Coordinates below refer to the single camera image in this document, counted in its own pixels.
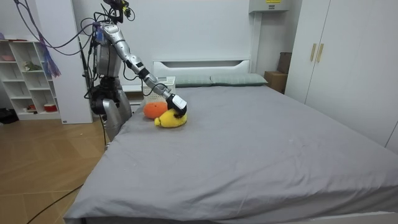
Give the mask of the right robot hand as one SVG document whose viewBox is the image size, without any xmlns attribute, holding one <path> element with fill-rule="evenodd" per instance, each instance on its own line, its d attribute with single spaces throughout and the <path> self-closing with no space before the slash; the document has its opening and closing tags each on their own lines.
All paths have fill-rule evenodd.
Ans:
<svg viewBox="0 0 398 224">
<path fill-rule="evenodd" d="M 173 109 L 176 118 L 182 118 L 187 112 L 187 102 L 180 96 L 171 94 L 167 99 L 168 109 Z"/>
</svg>

